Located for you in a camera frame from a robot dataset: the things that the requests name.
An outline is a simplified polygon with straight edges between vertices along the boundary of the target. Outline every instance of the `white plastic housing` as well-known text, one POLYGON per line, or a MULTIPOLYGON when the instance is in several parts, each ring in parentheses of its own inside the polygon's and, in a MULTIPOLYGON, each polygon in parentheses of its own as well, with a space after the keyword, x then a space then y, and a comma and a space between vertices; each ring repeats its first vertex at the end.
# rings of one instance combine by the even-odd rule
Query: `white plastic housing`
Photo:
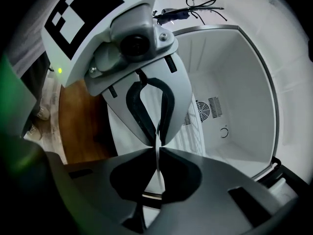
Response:
POLYGON ((142 3, 153 8, 155 2, 121 0, 123 3, 110 12, 108 8, 114 8, 114 1, 116 0, 58 0, 55 3, 44 22, 42 39, 52 67, 63 86, 84 77, 93 52, 102 42, 110 42, 110 25, 114 18, 142 3), (108 14, 90 29, 98 13, 108 14))

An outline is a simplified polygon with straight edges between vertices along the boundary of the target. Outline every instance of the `fan vent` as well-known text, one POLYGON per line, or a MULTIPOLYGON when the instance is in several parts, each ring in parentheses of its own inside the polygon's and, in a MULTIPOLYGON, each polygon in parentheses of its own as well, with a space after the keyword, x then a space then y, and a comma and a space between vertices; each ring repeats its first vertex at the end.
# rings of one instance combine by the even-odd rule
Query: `fan vent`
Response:
POLYGON ((182 125, 188 125, 188 124, 190 124, 190 117, 189 117, 189 113, 187 112, 184 123, 182 123, 182 125))
POLYGON ((197 108, 200 115, 201 122, 205 121, 209 115, 210 115, 210 108, 209 106, 204 102, 198 102, 197 101, 197 108))
POLYGON ((221 109, 220 100, 218 97, 209 98, 209 105, 211 107, 213 118, 220 117, 223 114, 222 109, 221 109))

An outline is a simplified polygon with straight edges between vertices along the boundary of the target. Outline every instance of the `screw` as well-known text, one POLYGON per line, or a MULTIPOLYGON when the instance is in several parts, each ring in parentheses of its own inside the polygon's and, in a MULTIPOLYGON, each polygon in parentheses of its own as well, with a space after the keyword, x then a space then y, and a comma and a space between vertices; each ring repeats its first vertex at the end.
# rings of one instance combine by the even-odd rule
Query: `screw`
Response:
POLYGON ((91 68, 89 69, 89 72, 90 72, 90 73, 95 73, 95 72, 96 72, 96 70, 97 70, 97 68, 96 68, 96 67, 91 67, 91 68))
POLYGON ((166 33, 162 33, 161 35, 160 35, 160 40, 161 41, 166 41, 168 39, 168 35, 166 34, 166 33))

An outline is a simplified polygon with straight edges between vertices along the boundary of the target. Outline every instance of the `black cable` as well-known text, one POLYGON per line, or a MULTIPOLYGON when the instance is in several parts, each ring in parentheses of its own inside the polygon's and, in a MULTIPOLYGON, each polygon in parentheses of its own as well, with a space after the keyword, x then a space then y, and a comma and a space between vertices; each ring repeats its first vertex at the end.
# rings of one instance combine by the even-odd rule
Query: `black cable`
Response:
POLYGON ((190 11, 190 13, 191 13, 191 15, 193 15, 195 18, 197 18, 197 19, 200 18, 200 20, 202 21, 203 25, 205 25, 204 21, 202 20, 202 17, 201 17, 197 12, 195 12, 195 11, 190 11))
POLYGON ((214 11, 215 13, 219 14, 222 18, 224 18, 225 21, 227 21, 227 19, 226 19, 225 17, 223 17, 223 16, 221 15, 221 13, 219 13, 219 12, 217 12, 217 11, 215 11, 215 10, 210 10, 210 11, 214 11))
POLYGON ((215 4, 217 0, 213 0, 213 3, 209 4, 208 6, 212 6, 213 4, 215 4))
POLYGON ((189 5, 189 4, 188 4, 188 0, 186 0, 186 4, 187 4, 189 7, 199 7, 199 6, 205 5, 205 4, 209 3, 209 2, 213 2, 212 4, 214 4, 214 3, 216 2, 216 0, 210 0, 210 1, 204 2, 204 3, 200 4, 200 5, 192 5, 192 6, 189 5))
POLYGON ((153 18, 159 19, 160 17, 162 17, 163 15, 166 15, 166 14, 175 14, 175 13, 183 12, 183 11, 188 11, 188 12, 190 12, 190 11, 195 11, 195 10, 224 10, 224 8, 222 8, 222 7, 208 7, 208 6, 187 7, 187 8, 182 8, 182 9, 177 9, 177 10, 171 10, 171 11, 169 11, 169 12, 165 12, 165 13, 162 13, 162 14, 159 14, 159 15, 155 15, 153 18))
POLYGON ((191 6, 188 4, 188 0, 186 0, 186 4, 187 4, 189 7, 191 7, 191 6))

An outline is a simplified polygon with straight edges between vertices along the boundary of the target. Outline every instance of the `wooden floor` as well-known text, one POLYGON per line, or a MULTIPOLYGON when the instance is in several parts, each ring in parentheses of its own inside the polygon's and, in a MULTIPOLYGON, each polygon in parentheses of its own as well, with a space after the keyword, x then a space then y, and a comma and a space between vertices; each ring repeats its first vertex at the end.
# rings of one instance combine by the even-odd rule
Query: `wooden floor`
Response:
POLYGON ((107 104, 91 96, 84 81, 61 88, 59 125, 68 164, 117 156, 107 104))

